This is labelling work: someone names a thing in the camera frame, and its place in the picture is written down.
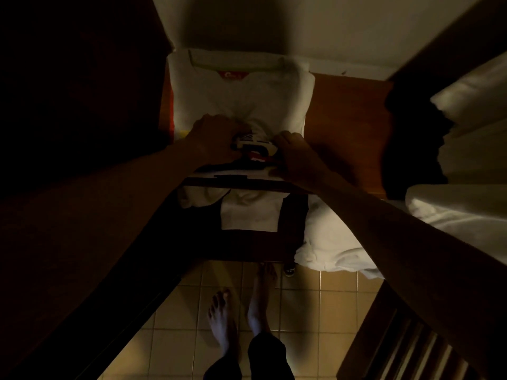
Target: person's left hand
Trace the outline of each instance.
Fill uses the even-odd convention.
[[[202,165],[231,163],[241,158],[240,151],[231,149],[235,136],[251,131],[250,126],[223,115],[205,114],[196,121],[190,133],[183,140],[202,155]]]

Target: white wall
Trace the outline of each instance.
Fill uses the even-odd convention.
[[[478,0],[154,0],[182,46],[398,68]]]

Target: white garment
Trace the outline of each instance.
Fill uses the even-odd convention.
[[[308,195],[304,243],[294,261],[315,270],[361,271],[367,278],[383,278],[352,231],[317,195]]]
[[[447,185],[416,185],[417,218],[507,264],[507,53],[431,98],[455,126],[439,163]]]
[[[224,114],[249,124],[268,139],[283,130],[302,133],[315,77],[308,64],[265,53],[178,50],[168,57],[174,92],[174,137],[180,139],[204,114]],[[267,171],[195,173],[196,177],[245,174],[268,177]],[[182,207],[211,205],[228,189],[184,187]],[[286,193],[232,189],[222,201],[222,229],[276,232]]]

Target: bare foot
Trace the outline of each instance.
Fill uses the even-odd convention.
[[[239,340],[236,323],[232,312],[231,292],[226,289],[223,293],[217,292],[213,296],[212,306],[208,309],[208,321],[212,328],[213,336],[222,348],[222,355],[232,354],[239,357]]]
[[[271,333],[266,317],[268,308],[269,291],[275,287],[276,271],[270,262],[259,264],[257,275],[253,280],[253,293],[250,305],[246,313],[248,324],[257,336],[261,332]]]

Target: dark clothing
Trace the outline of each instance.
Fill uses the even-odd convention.
[[[261,332],[250,342],[248,358],[252,380],[294,380],[287,364],[285,345],[271,333]],[[204,380],[240,380],[241,370],[236,358],[225,355],[204,374]]]

